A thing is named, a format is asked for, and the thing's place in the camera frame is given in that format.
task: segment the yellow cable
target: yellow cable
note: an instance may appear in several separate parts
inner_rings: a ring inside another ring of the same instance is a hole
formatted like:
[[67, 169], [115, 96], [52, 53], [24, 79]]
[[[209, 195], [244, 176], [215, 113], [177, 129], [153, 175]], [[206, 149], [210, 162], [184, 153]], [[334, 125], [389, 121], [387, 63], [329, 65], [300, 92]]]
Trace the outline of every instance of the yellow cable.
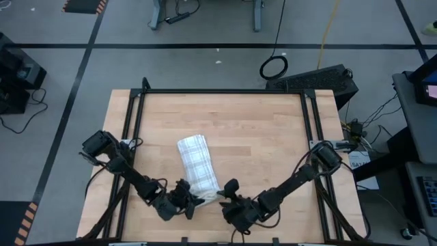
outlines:
[[333, 20], [334, 20], [335, 13], [337, 12], [337, 8], [339, 7], [339, 4], [340, 4], [340, 0], [336, 0], [336, 1], [335, 1], [335, 5], [334, 5], [333, 13], [330, 15], [330, 19], [329, 19], [328, 25], [326, 26], [325, 33], [323, 33], [322, 46], [320, 47], [320, 52], [319, 52], [319, 61], [317, 62], [317, 69], [320, 68], [320, 64], [322, 63], [323, 46], [325, 45], [325, 41], [326, 41], [326, 37], [327, 37], [328, 32], [329, 32], [330, 24], [331, 24], [331, 23], [333, 22]]
[[347, 129], [350, 130], [350, 127], [349, 127], [345, 122], [340, 121], [340, 123], [341, 123], [342, 125], [344, 125]]

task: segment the computer monitor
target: computer monitor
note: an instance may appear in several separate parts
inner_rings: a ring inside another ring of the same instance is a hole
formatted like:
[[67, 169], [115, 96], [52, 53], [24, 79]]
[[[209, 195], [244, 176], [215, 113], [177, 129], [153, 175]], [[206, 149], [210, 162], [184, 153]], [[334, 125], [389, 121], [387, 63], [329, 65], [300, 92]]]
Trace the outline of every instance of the computer monitor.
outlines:
[[418, 103], [437, 107], [437, 55], [410, 74], [408, 80], [414, 84]]

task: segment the wooden tabletop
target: wooden tabletop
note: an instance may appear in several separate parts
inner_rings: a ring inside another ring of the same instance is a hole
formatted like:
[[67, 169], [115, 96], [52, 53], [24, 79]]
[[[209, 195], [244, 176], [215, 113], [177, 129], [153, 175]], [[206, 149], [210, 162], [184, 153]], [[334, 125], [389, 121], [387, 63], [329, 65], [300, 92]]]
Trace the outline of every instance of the wooden tabletop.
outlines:
[[[113, 90], [103, 129], [118, 139], [122, 135], [129, 90]], [[332, 91], [316, 91], [325, 139], [343, 139]], [[317, 139], [311, 102], [311, 129]], [[134, 107], [132, 124], [135, 121]], [[237, 178], [238, 194], [253, 197], [290, 177], [301, 156], [308, 151], [300, 97], [291, 94], [146, 94], [139, 132], [144, 144], [137, 149], [134, 168], [151, 178], [166, 178], [169, 190], [185, 176], [177, 142], [202, 134], [206, 138], [218, 184]], [[349, 163], [348, 156], [342, 157]], [[108, 205], [113, 175], [103, 172], [92, 182], [77, 236], [86, 234]], [[365, 235], [363, 216], [352, 174], [344, 167], [333, 174], [340, 211], [355, 230]], [[335, 238], [332, 217], [327, 209], [330, 235]], [[113, 216], [115, 235], [118, 210]], [[266, 222], [274, 224], [277, 215]], [[163, 221], [131, 186], [123, 241], [229, 242], [234, 227], [224, 220], [218, 202], [195, 210], [192, 220], [184, 215]], [[312, 182], [287, 196], [281, 205], [281, 222], [274, 229], [254, 225], [246, 242], [322, 243], [322, 229]], [[235, 242], [241, 241], [236, 234]]]

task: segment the metal clamp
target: metal clamp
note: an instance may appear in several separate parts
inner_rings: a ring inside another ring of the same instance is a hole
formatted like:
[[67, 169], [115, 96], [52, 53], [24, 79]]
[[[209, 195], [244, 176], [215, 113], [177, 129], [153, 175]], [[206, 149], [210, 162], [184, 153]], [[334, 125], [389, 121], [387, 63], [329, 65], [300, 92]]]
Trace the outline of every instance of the metal clamp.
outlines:
[[[350, 143], [348, 140], [324, 140], [324, 141], [330, 142], [333, 145], [334, 150], [337, 152], [349, 153], [356, 147], [355, 144]], [[321, 141], [319, 140], [311, 140], [309, 142], [309, 147], [313, 148], [316, 144], [320, 142]]]

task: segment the white towel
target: white towel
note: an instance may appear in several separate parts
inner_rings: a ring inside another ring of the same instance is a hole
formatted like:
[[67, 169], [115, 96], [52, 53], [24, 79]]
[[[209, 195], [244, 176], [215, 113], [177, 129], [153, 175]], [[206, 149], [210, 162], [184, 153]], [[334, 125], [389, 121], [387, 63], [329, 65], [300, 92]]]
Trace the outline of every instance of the white towel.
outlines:
[[205, 200], [199, 206], [218, 199], [217, 191], [220, 188], [212, 169], [205, 137], [194, 135], [182, 139], [178, 142], [178, 148], [185, 167], [186, 180], [191, 185], [190, 192]]

